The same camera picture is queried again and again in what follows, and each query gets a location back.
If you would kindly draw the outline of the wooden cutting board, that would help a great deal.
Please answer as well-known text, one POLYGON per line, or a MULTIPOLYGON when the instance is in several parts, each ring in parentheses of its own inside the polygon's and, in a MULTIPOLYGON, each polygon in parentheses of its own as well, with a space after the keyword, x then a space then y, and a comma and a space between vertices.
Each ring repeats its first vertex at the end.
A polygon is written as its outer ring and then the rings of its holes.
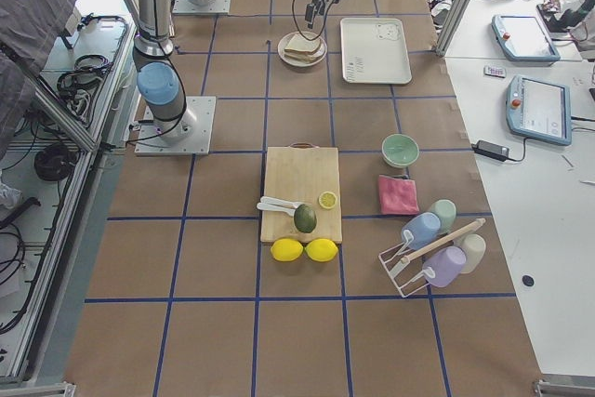
POLYGON ((270 147, 264 177, 265 196, 309 204, 317 217, 313 232, 299 232, 293 219, 283 212, 262 213, 260 241, 272 243, 289 237, 307 243, 325 238, 342 242, 341 204, 326 210, 318 198, 323 192, 340 195, 338 149, 334 147, 270 147))

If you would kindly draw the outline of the round cream plate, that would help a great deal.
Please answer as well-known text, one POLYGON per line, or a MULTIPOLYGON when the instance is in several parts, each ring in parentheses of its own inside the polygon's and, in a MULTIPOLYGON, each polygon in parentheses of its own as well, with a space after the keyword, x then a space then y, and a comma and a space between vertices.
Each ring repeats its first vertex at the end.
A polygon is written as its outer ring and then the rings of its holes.
POLYGON ((320 62, 326 55, 327 46, 315 33, 291 32, 280 39, 277 50, 282 61, 303 68, 320 62))

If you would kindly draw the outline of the bread slice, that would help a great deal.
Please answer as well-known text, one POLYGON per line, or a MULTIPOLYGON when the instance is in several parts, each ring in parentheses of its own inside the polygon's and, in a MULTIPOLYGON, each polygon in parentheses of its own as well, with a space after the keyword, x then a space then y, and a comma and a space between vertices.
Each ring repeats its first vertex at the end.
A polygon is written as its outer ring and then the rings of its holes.
POLYGON ((317 60, 320 60, 326 52, 325 46, 320 46, 314 53, 306 53, 306 52, 295 52, 295 51, 288 51, 287 49, 284 51, 284 56, 292 61, 297 61, 300 63, 308 64, 314 63, 317 60))
POLYGON ((284 46, 284 52, 289 54, 313 55, 321 47, 319 37, 309 40, 300 33, 293 33, 287 44, 284 46))

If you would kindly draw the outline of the small black adapter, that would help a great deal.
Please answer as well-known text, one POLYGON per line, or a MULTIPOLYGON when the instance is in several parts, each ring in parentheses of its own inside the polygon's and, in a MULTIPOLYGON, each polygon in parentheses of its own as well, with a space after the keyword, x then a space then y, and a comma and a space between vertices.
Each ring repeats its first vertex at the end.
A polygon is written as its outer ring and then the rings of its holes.
POLYGON ((499 162, 505 162, 509 159, 509 148, 489 141, 478 139, 471 145, 476 154, 488 157, 499 162))

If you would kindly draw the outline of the avocado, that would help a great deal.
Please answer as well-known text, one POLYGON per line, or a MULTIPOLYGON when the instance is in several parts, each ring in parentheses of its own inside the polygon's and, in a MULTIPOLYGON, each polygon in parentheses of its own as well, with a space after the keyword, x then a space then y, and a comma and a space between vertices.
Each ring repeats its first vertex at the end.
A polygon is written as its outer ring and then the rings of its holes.
POLYGON ((315 211, 307 204, 299 205, 293 216, 296 229, 302 233, 312 233, 317 226, 315 211))

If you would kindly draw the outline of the right yellow lemon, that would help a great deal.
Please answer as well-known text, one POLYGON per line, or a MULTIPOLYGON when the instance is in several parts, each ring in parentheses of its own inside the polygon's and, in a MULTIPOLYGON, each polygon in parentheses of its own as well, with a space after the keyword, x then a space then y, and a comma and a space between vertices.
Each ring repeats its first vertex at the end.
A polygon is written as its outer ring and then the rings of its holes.
POLYGON ((338 253, 337 245, 329 239, 319 238, 310 241, 305 246, 307 256, 317 262, 328 262, 338 253))

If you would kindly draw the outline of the left yellow lemon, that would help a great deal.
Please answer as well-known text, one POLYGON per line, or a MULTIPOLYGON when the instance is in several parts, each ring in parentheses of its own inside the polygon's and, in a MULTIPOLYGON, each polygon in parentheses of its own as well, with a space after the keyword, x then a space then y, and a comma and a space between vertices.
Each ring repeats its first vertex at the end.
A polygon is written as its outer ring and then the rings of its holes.
POLYGON ((282 238, 276 240, 271 246, 271 256, 280 262, 297 260, 303 253, 303 244, 295 239, 282 238))

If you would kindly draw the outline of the mint green bowl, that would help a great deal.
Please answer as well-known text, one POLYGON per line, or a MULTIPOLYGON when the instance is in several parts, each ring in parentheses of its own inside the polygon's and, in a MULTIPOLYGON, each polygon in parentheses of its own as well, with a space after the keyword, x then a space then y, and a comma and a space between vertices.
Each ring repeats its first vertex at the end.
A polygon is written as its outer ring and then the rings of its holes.
POLYGON ((419 156, 417 143, 404 134, 391 134, 384 138, 381 145, 384 161, 397 168, 413 164, 419 156))

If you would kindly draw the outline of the cream bear tray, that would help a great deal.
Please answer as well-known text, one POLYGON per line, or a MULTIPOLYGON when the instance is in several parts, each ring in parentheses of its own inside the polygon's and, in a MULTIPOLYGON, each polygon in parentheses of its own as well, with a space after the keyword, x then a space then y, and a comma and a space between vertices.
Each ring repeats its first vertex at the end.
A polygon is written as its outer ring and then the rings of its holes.
POLYGON ((406 85, 412 80, 403 22, 393 18, 340 21, 343 79, 352 84, 406 85))

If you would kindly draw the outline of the purple cup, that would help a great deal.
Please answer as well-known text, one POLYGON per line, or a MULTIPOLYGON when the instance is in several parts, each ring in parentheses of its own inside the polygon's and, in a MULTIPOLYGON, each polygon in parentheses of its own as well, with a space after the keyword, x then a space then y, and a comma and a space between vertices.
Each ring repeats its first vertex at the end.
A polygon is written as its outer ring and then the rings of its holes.
POLYGON ((447 246, 423 263, 423 277, 430 285, 446 287, 462 272, 466 262, 466 254, 461 248, 447 246))

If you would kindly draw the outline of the white plastic spoon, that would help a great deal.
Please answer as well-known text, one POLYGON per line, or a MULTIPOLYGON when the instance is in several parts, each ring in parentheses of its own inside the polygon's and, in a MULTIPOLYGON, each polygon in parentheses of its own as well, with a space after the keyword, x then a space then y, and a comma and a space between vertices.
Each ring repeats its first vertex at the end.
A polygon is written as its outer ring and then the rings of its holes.
POLYGON ((292 201, 287 201, 287 200, 279 199, 279 198, 275 198, 275 197, 262 196, 259 199, 259 202, 257 204, 257 209, 265 210, 267 206, 268 207, 276 206, 276 207, 282 207, 282 208, 287 208, 287 209, 297 209, 301 205, 303 205, 303 202, 292 202, 292 201))

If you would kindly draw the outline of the far teach pendant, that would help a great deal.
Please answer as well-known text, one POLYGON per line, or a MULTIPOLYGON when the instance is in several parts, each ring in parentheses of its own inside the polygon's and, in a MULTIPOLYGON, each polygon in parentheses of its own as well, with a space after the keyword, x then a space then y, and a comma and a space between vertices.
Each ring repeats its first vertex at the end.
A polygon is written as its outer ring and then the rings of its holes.
POLYGON ((535 16, 494 15, 491 26, 508 60, 551 64, 561 58, 535 16))

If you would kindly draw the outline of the pink cloth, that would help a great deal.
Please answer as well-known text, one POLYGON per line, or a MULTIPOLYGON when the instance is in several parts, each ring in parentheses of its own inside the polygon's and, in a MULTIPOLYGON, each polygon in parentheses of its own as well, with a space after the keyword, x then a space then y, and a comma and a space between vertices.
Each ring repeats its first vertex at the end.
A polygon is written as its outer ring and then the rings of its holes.
POLYGON ((380 175, 377 185, 383 215, 411 216, 419 213, 417 186, 413 180, 380 175))

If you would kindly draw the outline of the beige cup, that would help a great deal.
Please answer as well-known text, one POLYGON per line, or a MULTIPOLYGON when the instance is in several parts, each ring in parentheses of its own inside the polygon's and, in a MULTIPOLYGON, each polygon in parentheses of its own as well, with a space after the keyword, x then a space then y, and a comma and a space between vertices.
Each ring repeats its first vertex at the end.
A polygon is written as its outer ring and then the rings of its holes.
POLYGON ((468 274, 473 272, 485 254, 485 240, 477 233, 469 233, 455 239, 454 245, 459 247, 466 256, 466 263, 461 273, 468 274))

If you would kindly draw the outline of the teach pendant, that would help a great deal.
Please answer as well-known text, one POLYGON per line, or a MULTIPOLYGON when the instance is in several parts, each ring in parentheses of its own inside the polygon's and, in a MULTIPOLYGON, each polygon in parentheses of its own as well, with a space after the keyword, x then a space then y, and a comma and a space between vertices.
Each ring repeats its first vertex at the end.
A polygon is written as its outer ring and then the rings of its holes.
POLYGON ((509 84, 505 112, 513 134, 560 146, 572 143, 568 86, 515 75, 509 84))
POLYGON ((551 64, 561 58, 535 16, 494 15, 491 26, 508 60, 551 64))

